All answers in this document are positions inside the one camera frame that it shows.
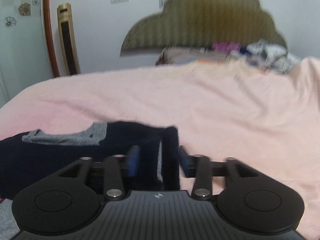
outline gold tower fan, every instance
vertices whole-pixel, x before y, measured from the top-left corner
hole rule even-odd
[[[58,25],[64,65],[68,75],[80,74],[75,35],[73,31],[71,4],[58,6]]]

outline wooden mirror frame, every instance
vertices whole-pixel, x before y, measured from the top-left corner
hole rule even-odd
[[[54,52],[52,28],[51,28],[51,17],[50,17],[50,0],[43,0],[43,18],[44,18],[44,32],[47,43],[47,49],[54,77],[59,77],[58,63],[56,54]]]

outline gray fabric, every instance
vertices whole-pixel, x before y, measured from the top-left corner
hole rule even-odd
[[[11,239],[19,233],[19,228],[11,211],[12,200],[4,200],[0,204],[0,240]]]
[[[163,178],[161,175],[161,168],[162,168],[162,141],[160,141],[160,144],[159,144],[157,178],[159,181],[163,182]]]
[[[86,146],[99,145],[107,135],[107,123],[93,123],[87,130],[74,134],[52,135],[42,130],[31,131],[22,136],[22,141],[47,145]]]

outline ribbed black surface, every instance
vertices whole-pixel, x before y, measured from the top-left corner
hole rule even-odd
[[[295,231],[255,236],[234,229],[211,203],[193,200],[186,191],[161,195],[133,191],[125,200],[106,204],[92,224],[75,233],[36,236],[22,232],[15,240],[303,240]]]

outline wardrobe door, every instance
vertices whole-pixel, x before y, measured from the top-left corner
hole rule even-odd
[[[53,77],[42,6],[42,0],[0,0],[0,68],[10,98]]]
[[[7,102],[5,99],[4,93],[2,91],[2,88],[0,87],[0,108],[4,106],[4,104]]]

